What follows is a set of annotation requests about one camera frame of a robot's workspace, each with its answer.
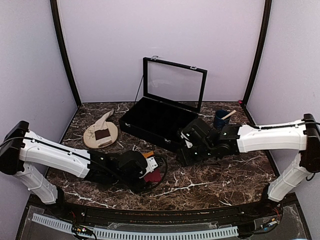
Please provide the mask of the maroon purple striped sock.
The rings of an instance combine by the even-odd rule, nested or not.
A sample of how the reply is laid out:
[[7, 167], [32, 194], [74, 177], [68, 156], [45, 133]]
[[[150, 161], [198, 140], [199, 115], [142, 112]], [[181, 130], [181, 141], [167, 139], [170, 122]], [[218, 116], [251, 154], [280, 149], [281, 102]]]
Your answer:
[[[143, 156], [147, 159], [149, 157], [152, 157], [154, 155], [153, 151], [149, 151], [147, 153], [143, 153]], [[151, 182], [151, 183], [159, 183], [161, 178], [161, 173], [160, 173], [160, 169], [157, 167], [156, 169], [153, 170], [153, 172], [150, 172], [148, 174], [146, 174], [143, 179], [146, 182]]]

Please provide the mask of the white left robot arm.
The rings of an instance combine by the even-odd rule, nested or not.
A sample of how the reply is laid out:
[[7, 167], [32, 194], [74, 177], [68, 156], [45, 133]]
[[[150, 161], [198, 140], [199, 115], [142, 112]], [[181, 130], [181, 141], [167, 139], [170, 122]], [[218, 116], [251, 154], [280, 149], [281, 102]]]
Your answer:
[[51, 184], [35, 164], [105, 186], [124, 184], [137, 193], [146, 190], [145, 176], [158, 167], [154, 157], [145, 157], [138, 151], [102, 153], [58, 144], [29, 130], [28, 122], [20, 121], [0, 145], [0, 171], [19, 179], [44, 204], [51, 205], [60, 218], [71, 213], [64, 202], [64, 192]]

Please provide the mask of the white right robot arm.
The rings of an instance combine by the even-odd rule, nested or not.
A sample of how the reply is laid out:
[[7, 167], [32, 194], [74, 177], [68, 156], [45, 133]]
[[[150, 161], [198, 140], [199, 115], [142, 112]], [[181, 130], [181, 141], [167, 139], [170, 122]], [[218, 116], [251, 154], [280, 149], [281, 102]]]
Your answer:
[[302, 180], [320, 171], [319, 125], [309, 113], [303, 119], [283, 124], [233, 124], [220, 130], [197, 118], [179, 133], [181, 147], [176, 152], [177, 160], [185, 167], [210, 158], [253, 151], [297, 150], [292, 163], [266, 186], [261, 201], [255, 205], [255, 213], [266, 217]]

